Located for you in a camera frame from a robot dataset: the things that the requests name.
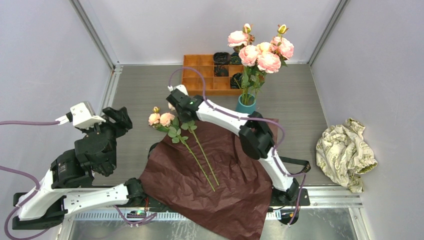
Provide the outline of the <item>cream peach roses stem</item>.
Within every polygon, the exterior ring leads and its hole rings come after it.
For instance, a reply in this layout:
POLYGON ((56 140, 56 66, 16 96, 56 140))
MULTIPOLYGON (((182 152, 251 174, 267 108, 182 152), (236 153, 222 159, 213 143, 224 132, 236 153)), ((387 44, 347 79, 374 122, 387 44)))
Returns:
POLYGON ((205 171, 205 169, 203 168, 199 158, 197 157, 197 155, 194 153, 194 151, 191 149, 191 147, 188 144, 188 136, 184 136, 182 135, 183 131, 187 131, 191 134, 191 137, 194 138, 198 148, 200 149, 203 158, 209 168, 210 173, 212 174, 212 177, 215 181, 216 186, 219 186, 220 183, 218 181, 218 178, 212 168, 212 165, 206 155, 206 152, 204 150, 204 148, 202 147, 202 144, 196 134, 196 130, 198 128, 198 126, 196 125, 194 120, 190 120, 188 122, 180 122, 180 119, 173 114, 172 112, 165 112, 165 113, 160 113, 160 108, 155 106, 152 109, 152 113, 149 115, 148 117, 148 125, 151 126, 152 128, 154 128, 155 130, 159 131, 159 132, 163 132, 166 133, 166 135, 168 137, 170 137, 171 142, 173 144, 182 144, 186 147, 186 149, 188 150, 188 152, 191 154, 191 156, 194 158, 194 160, 196 161, 197 165, 199 166, 201 172, 203 173, 204 177, 206 178, 209 186, 211 187, 212 191, 215 192, 216 188, 215 186, 212 184, 209 175, 207 174, 207 172, 205 171))

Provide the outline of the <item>dark red wrapping paper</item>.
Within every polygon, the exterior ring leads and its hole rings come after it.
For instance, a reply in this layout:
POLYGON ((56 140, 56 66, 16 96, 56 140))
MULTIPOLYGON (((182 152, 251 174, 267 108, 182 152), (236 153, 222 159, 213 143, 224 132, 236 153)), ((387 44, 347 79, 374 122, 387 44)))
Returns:
POLYGON ((196 224, 230 240, 258 240, 271 201, 272 181, 263 166, 242 150, 240 139, 212 123, 198 121, 196 135, 220 183, 216 186, 188 131, 215 192, 187 148, 165 136, 151 151, 140 175, 144 192, 196 224))

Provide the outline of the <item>two pink roses stem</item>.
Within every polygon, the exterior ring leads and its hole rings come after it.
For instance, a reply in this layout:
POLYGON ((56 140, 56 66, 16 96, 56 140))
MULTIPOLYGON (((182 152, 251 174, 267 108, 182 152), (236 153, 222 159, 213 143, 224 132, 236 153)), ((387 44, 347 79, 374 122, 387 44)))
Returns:
POLYGON ((229 34, 227 42, 228 46, 238 53, 243 67, 255 66, 254 73, 251 74, 251 83, 253 86, 249 89, 249 94, 252 94, 255 97, 257 94, 257 88, 260 85, 256 66, 257 59, 261 51, 254 45, 255 37, 251 34, 251 31, 251 25, 249 23, 245 23, 241 30, 236 30, 229 34))

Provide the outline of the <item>black printed ribbon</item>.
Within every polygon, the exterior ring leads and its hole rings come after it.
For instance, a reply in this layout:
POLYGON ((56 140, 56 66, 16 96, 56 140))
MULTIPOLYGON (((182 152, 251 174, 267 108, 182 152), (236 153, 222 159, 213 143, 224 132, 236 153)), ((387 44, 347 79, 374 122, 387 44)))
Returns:
POLYGON ((301 173, 306 174, 311 170, 310 162, 307 161, 307 160, 289 158, 289 157, 284 157, 284 156, 280 156, 279 158, 283 163, 302 166, 303 167, 302 170, 297 172, 297 174, 301 174, 301 173))

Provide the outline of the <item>orange rose stem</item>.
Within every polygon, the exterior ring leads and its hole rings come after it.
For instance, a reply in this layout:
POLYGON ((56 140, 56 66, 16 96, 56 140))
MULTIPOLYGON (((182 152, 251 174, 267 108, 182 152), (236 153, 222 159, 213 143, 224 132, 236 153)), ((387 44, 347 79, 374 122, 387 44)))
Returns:
POLYGON ((254 84, 251 83, 251 75, 255 73, 255 66, 244 66, 243 67, 243 72, 242 72, 242 76, 241 76, 241 89, 242 89, 242 94, 241 94, 241 103, 243 105, 249 105, 248 101, 249 101, 249 89, 250 87, 252 87, 254 84))

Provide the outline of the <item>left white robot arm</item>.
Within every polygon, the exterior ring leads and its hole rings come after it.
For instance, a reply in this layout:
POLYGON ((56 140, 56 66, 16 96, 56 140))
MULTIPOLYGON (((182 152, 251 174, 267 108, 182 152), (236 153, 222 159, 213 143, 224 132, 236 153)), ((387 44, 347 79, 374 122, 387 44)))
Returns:
POLYGON ((14 195, 13 230, 46 230, 87 210, 138 207, 146 200, 141 181, 134 177, 111 187, 93 185, 95 174, 108 177, 117 167, 117 139, 133 127, 125 107, 106 107, 99 116, 82 102, 55 120, 56 125, 66 123, 72 123, 83 137, 51 163, 31 191, 14 195))

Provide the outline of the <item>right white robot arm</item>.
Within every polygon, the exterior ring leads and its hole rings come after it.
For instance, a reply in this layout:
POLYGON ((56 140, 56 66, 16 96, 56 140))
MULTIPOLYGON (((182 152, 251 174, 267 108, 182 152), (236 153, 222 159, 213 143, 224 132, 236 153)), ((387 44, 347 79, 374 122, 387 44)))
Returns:
POLYGON ((243 152, 263 166, 274 188, 279 202, 294 206, 299 196, 299 183, 285 168, 285 163, 303 166, 302 172, 309 170, 305 160, 282 157, 277 153, 274 135, 268 126, 270 120, 264 119, 256 111, 252 114, 240 113, 219 106, 200 95, 189 97, 184 85, 170 86, 167 101, 176 109, 184 123, 203 121, 222 127, 239 137, 243 152))

